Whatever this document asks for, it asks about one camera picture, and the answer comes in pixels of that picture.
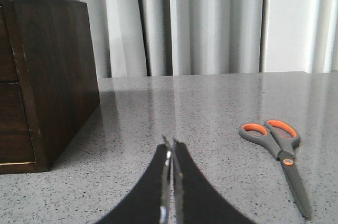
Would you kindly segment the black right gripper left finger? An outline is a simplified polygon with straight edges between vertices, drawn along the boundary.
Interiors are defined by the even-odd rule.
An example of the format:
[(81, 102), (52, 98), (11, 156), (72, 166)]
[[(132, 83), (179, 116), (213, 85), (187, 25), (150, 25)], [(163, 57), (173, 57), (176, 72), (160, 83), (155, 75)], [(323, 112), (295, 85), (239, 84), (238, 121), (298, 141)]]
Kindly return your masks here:
[(168, 223), (171, 146), (165, 136), (142, 177), (98, 223)]

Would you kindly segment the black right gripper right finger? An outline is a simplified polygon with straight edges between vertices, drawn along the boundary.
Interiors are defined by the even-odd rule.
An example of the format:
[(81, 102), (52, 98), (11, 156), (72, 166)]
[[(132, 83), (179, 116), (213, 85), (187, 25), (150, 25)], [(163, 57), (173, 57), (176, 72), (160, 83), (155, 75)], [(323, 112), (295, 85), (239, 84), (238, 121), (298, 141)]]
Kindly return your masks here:
[(173, 145), (173, 177), (177, 223), (253, 223), (214, 189), (186, 145), (177, 140)]

